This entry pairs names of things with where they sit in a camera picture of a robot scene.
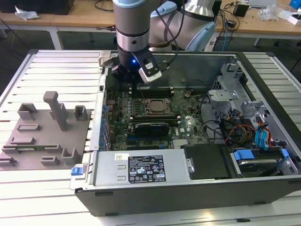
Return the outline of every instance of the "motherboard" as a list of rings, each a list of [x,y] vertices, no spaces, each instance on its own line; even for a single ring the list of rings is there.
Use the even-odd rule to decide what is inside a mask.
[[[198,111],[201,97],[191,89],[170,89],[164,94],[108,89],[111,150],[177,149],[208,143]]]

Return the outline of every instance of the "floor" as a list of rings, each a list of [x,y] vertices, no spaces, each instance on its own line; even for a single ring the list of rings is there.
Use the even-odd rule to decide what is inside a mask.
[[[17,31],[16,33],[29,48],[54,49],[50,35],[44,31]],[[26,56],[27,48],[22,42],[7,30],[8,38],[0,40],[0,94],[3,92],[14,73]],[[86,32],[61,32],[65,49],[116,49],[112,33],[94,33],[95,41],[90,42]],[[273,52],[290,70],[301,57],[301,48],[296,46],[296,40],[281,40],[278,47],[271,39],[261,40],[259,47],[254,47],[255,39],[233,38],[226,45],[226,51]],[[217,43],[214,51],[221,51],[223,40]],[[293,70],[293,75],[301,80],[301,62]]]

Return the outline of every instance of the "table leg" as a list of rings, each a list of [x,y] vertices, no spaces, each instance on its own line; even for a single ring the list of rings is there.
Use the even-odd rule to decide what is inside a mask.
[[[94,34],[93,32],[89,32],[89,38],[90,38],[90,42],[94,42]]]
[[[256,41],[254,42],[254,46],[257,47],[259,45],[260,41],[261,41],[261,39],[257,38]]]
[[[4,29],[0,29],[0,38],[1,39],[7,39],[8,38],[8,36],[6,35]]]
[[[56,50],[63,50],[64,46],[62,43],[62,40],[60,38],[60,36],[57,33],[57,29],[52,29],[49,31],[53,45],[55,47]]]

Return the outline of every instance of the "white sticker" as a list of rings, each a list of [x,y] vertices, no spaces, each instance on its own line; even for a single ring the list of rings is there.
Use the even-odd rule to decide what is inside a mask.
[[[129,153],[120,153],[120,154],[115,154],[115,160],[127,160],[128,157],[130,156]]]

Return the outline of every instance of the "warning label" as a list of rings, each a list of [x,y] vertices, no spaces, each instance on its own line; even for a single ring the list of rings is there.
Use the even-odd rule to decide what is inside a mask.
[[[166,181],[163,156],[130,156],[128,178],[132,184]]]

